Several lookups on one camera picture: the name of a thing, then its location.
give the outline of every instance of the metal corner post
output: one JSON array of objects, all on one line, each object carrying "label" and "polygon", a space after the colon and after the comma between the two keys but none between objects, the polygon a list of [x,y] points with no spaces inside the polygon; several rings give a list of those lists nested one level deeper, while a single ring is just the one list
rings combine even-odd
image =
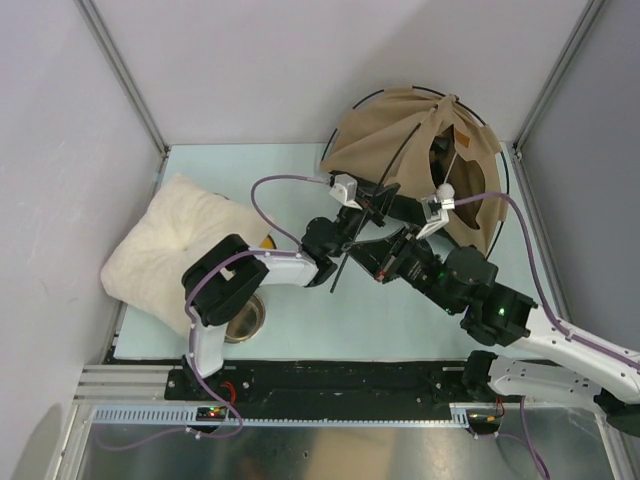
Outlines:
[{"label": "metal corner post", "polygon": [[580,19],[573,28],[571,35],[569,35],[569,39],[562,49],[558,60],[556,60],[549,77],[547,77],[547,81],[538,94],[538,98],[536,98],[533,108],[529,111],[522,128],[515,138],[514,147],[517,152],[522,150],[522,146],[531,136],[531,132],[544,114],[547,105],[553,98],[558,86],[567,73],[572,60],[576,56],[580,46],[584,43],[588,33],[591,31],[591,27],[595,24],[599,14],[607,3],[608,0],[589,0],[587,2],[584,10],[582,11],[582,15],[580,15]]},{"label": "metal corner post", "polygon": [[143,127],[147,131],[149,138],[155,145],[160,155],[164,158],[169,150],[168,145],[164,141],[162,134],[158,130],[155,120],[153,119],[149,109],[147,108],[140,90],[136,86],[127,65],[120,55],[109,30],[100,15],[100,12],[96,8],[93,0],[74,0],[82,17],[84,18],[89,30],[93,33],[93,36],[102,50],[107,62],[111,66],[111,69],[118,79],[118,83],[124,90],[125,95],[131,102],[131,106],[138,115],[138,118],[142,122]]}]

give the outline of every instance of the white wall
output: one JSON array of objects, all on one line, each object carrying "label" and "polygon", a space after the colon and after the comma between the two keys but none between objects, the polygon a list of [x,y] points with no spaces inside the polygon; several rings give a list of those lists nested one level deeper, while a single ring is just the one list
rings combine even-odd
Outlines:
[{"label": "white wall", "polygon": [[2,2],[0,27],[0,478],[38,480],[159,157],[71,0]]},{"label": "white wall", "polygon": [[513,139],[586,0],[96,0],[167,141],[325,141],[410,83]]}]

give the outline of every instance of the orange tag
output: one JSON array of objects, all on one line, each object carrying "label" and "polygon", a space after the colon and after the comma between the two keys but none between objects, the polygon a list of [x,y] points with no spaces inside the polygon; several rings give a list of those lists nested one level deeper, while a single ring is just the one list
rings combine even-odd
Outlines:
[{"label": "orange tag", "polygon": [[467,137],[460,130],[456,130],[455,128],[453,129],[453,135],[455,137],[456,142],[458,142],[464,148],[469,148],[469,142],[471,142],[471,139],[469,137]]}]

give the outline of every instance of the table top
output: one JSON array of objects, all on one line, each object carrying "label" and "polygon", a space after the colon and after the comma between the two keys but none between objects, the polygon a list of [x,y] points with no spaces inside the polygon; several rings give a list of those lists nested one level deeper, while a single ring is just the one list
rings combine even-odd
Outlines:
[{"label": "table top", "polygon": [[[163,181],[181,173],[200,186],[250,205],[251,185],[276,173],[319,174],[324,145],[184,145],[174,146]],[[511,164],[511,195],[523,204]],[[314,217],[334,218],[339,204],[322,185],[283,180],[263,184],[258,202],[275,221],[298,238]],[[368,225],[360,239],[382,237],[399,226],[389,221],[383,229]],[[275,233],[278,248],[293,245]],[[430,243],[437,253],[450,248],[440,237]],[[538,265],[542,265],[536,255]],[[509,213],[492,254],[500,269],[498,280],[538,300],[529,269],[524,239],[515,214]],[[542,284],[548,298],[546,278]],[[473,350],[492,350],[512,357],[525,352],[487,348],[459,327],[461,316],[450,317],[418,291],[398,279],[386,285],[373,281],[353,260],[347,263],[335,293],[331,281],[316,288],[287,285],[261,287],[258,295],[266,306],[262,329],[245,343],[225,345],[228,359],[264,360],[435,360],[464,359]],[[186,339],[163,322],[131,306],[127,307],[115,354],[118,359],[179,358],[187,351]]]}]

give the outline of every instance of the beige pillow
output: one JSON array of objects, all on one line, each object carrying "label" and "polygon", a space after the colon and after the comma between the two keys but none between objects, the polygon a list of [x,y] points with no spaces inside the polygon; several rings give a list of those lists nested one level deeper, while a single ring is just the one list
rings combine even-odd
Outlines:
[{"label": "beige pillow", "polygon": [[184,272],[231,233],[258,246],[269,230],[253,208],[175,175],[113,252],[100,278],[109,295],[155,315],[186,337]]}]

